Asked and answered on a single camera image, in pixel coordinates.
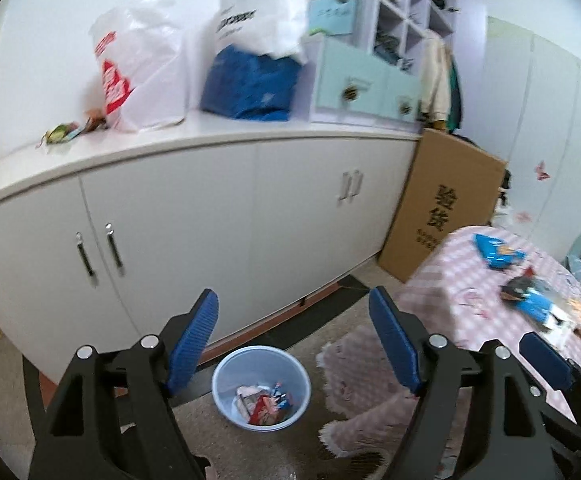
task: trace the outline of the tablecloth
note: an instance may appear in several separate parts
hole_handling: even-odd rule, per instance
[[[506,271],[490,269],[474,243],[476,233],[505,240],[527,254],[525,261]],[[430,333],[442,333],[461,348],[478,350],[499,339],[530,370],[547,391],[547,402],[566,416],[572,413],[561,392],[555,392],[519,355],[519,341],[535,329],[524,314],[504,305],[501,285],[531,265],[561,295],[581,299],[581,285],[555,259],[533,244],[503,229],[462,228],[421,264],[397,298],[400,310],[416,314]],[[563,351],[581,365],[581,339],[571,335]],[[330,422],[320,437],[336,456],[380,452],[388,460],[413,415],[417,398],[395,379],[379,337],[371,326],[361,326],[317,357],[323,368],[328,408],[348,420]],[[461,390],[457,413],[446,446],[445,460],[456,458],[469,408],[469,392]],[[373,478],[381,478],[379,470]]]

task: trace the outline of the table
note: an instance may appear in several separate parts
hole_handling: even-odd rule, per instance
[[[476,233],[501,238],[513,249],[524,251],[525,261],[506,271],[490,269],[475,246]],[[547,253],[506,230],[475,226],[448,235],[394,300],[400,310],[416,314],[430,333],[442,333],[462,348],[478,350],[484,342],[499,339],[546,389],[547,402],[573,418],[561,392],[552,390],[519,355],[519,342],[525,333],[534,331],[533,325],[499,297],[500,287],[529,265],[559,294],[581,299],[581,285]],[[561,354],[581,365],[581,339],[571,335]],[[349,419],[323,427],[323,443],[336,456],[374,450],[389,461],[417,398],[395,379],[374,328],[361,326],[327,346],[318,363],[327,381],[327,406]],[[446,462],[461,447],[468,407],[469,392],[464,389],[446,446]]]

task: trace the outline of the blue plastic bucket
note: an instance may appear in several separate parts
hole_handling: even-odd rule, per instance
[[[273,426],[253,426],[237,411],[236,389],[239,386],[272,388],[281,383],[290,394],[290,416]],[[270,346],[247,346],[222,359],[212,376],[212,397],[222,415],[233,424],[250,431],[279,431],[299,420],[310,402],[310,378],[292,355]]]

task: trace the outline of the cardboard box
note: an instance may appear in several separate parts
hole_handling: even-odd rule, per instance
[[[424,130],[379,265],[406,282],[446,235],[487,224],[505,168],[464,140]]]

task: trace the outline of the dark floor border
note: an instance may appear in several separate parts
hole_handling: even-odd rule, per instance
[[[366,296],[369,288],[353,276],[346,276],[337,282],[339,289],[332,294],[317,301],[304,312],[271,328],[268,332],[257,336],[247,343],[239,346],[266,345],[286,350],[316,332],[326,323],[333,320],[361,298]],[[219,362],[230,352],[226,352],[203,365],[200,365],[190,380],[186,389],[170,399],[171,407],[180,406],[186,402],[204,396],[210,391],[212,372]],[[35,435],[41,430],[46,415],[40,388],[40,373],[26,357],[23,357],[24,385],[26,389],[26,401],[32,431]],[[117,410],[120,424],[125,425],[133,421],[130,398],[122,396],[117,398]]]

